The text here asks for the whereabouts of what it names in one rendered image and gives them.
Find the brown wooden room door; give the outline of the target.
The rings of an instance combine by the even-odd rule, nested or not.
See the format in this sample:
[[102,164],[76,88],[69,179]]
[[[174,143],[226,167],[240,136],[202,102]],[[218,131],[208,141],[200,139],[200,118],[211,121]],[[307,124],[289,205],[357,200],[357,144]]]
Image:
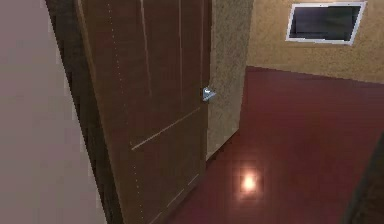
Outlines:
[[106,224],[168,224],[205,173],[212,0],[45,0]]

